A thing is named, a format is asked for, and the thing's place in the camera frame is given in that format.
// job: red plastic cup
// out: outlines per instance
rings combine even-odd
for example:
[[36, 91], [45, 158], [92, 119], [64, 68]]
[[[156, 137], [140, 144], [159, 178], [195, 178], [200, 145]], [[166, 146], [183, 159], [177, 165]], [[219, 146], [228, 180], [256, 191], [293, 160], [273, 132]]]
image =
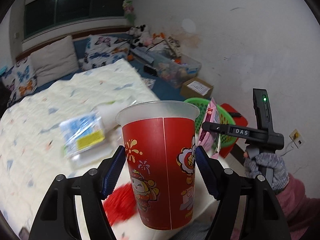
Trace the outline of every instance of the red plastic cup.
[[149, 228], [176, 229], [192, 219], [199, 112], [189, 103], [155, 101], [116, 117], [139, 214]]

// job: dark window pane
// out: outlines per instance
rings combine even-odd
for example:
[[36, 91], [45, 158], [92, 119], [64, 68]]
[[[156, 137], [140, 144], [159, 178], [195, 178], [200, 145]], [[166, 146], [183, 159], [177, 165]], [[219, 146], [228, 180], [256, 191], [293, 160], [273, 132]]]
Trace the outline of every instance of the dark window pane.
[[123, 16], [123, 1], [124, 0], [92, 0], [90, 18]]
[[25, 36], [38, 33], [54, 25], [55, 0], [35, 0], [25, 7]]
[[57, 25], [89, 17], [91, 0], [57, 0]]

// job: wall socket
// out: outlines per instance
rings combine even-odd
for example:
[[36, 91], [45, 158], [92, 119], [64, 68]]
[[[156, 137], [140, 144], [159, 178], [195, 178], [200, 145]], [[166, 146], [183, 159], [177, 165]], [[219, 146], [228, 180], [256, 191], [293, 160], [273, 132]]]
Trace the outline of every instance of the wall socket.
[[302, 138], [301, 134], [298, 132], [297, 129], [289, 135], [290, 139], [294, 142], [297, 148], [300, 148], [302, 145], [305, 144], [304, 139]]

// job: cartoon character on cup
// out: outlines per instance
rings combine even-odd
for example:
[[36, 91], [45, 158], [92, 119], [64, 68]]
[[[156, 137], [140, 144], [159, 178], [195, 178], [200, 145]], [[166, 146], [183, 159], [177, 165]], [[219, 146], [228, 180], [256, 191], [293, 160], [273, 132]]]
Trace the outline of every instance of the cartoon character on cup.
[[147, 208], [150, 207], [149, 201], [156, 201], [159, 195], [159, 189], [155, 187], [156, 183], [151, 179], [144, 180], [140, 172], [133, 170], [131, 184], [138, 207], [143, 211], [147, 211]]
[[195, 191], [194, 187], [190, 187], [181, 192], [183, 203], [180, 205], [180, 210], [190, 210], [193, 206]]
[[188, 174], [187, 184], [192, 184], [195, 177], [195, 153], [196, 138], [192, 137], [192, 148], [182, 148], [181, 153], [177, 156], [177, 164], [181, 167], [182, 172]]

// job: green basket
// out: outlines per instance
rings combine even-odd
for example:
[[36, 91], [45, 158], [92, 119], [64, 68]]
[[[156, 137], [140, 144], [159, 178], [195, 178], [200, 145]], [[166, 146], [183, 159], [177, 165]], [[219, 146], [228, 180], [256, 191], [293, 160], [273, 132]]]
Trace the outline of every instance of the green basket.
[[[210, 101], [204, 98], [189, 98], [185, 100], [185, 102], [197, 106], [200, 110], [200, 114], [195, 121], [196, 133], [199, 133], [199, 130], [204, 118], [204, 114], [207, 110], [207, 107]], [[226, 110], [224, 110], [221, 106], [217, 105], [217, 109], [220, 114], [220, 123], [236, 124], [233, 118], [231, 117], [231, 115]], [[235, 141], [236, 141], [236, 137], [221, 135], [221, 148], [229, 147], [233, 145]]]

